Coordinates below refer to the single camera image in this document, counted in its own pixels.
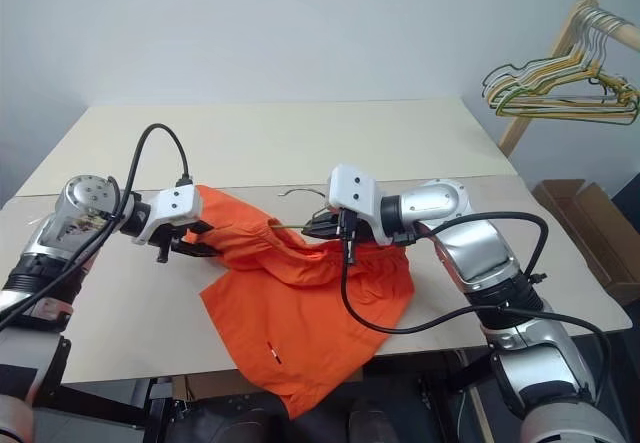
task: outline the floor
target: floor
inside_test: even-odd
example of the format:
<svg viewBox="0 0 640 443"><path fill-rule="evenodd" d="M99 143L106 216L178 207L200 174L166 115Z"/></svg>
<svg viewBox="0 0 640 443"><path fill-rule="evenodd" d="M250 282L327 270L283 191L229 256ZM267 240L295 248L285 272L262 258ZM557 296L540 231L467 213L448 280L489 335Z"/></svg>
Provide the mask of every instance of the floor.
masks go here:
<svg viewBox="0 0 640 443"><path fill-rule="evenodd" d="M627 308L634 320L632 330L612 335L614 347L614 371L608 389L603 396L601 409L621 428L627 441L640 441L639 428L628 428L626 421L635 421L639 411L638 382L640 381L640 302ZM581 352L592 368L597 367L599 353L597 345L590 337L576 339ZM109 397L119 401L128 401L133 393L134 382L115 381L74 385L75 388ZM487 414L496 443L514 441L519 434L520 421L511 415L502 404L499 390L494 381L479 385L483 406ZM320 443L332 441L345 442L346 415L354 400L365 396L376 401L388 414L403 443L438 441L433 415L423 401L414 375L394 377L371 377L362 383L341 385L327 397L316 409L298 418L292 425L281 431L301 443ZM452 412L457 415L461 398L452 399ZM272 395L261 393L241 395L209 400L206 407L194 415L201 416L209 434L223 424L225 418L233 417L254 407L262 407L271 413L283 413L282 405ZM174 440L184 431L184 423L173 425ZM89 421L50 411L36 412L36 443L75 443L92 441L94 443L118 441L138 443L142 433L132 428ZM462 443L480 442L477 422L471 411L469 398L466 399L460 418L460 440ZM172 441L171 433L168 442Z"/></svg>

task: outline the white table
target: white table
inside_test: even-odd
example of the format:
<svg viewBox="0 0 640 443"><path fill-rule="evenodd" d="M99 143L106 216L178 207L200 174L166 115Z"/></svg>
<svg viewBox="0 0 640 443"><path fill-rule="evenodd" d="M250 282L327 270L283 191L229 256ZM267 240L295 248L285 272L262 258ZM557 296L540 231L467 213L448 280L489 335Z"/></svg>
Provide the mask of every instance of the white table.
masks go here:
<svg viewBox="0 0 640 443"><path fill-rule="evenodd" d="M477 211L529 211L547 220L550 236L539 269L549 278L538 289L556 311L585 318L607 331L630 327L627 315L591 275L559 224L535 202L509 162L455 99L92 108L25 183L20 196L0 212L0 271L7 274L15 264L34 221L51 211L55 195L69 177L113 174L123 181L139 133L155 121L169 124L184 141L197 182L233 186L225 191L292 224L305 222L322 202L309 193L280 198L281 185L321 183L338 162L359 165L379 179L405 180L385 182L389 193L425 178L459 178ZM269 125L269 131L261 125ZM333 136L317 132L318 127L334 132ZM120 144L113 135L118 135ZM313 146L304 146L310 139L320 140L327 151L314 153ZM150 138L137 189L158 189L175 180L177 156L164 141ZM280 146L272 147L274 142ZM225 166L227 158L235 166ZM536 228L521 222L496 224L524 266ZM161 265L155 263L156 251L130 245L123 235L107 242L76 299L65 332L73 350L64 382L235 368L198 296L224 270L210 261L176 254ZM466 304L435 258L431 243L421 242L408 251L416 295L401 325ZM574 327L569 331L583 333ZM379 354L483 344L476 317L466 315L429 332L391 337Z"/></svg>

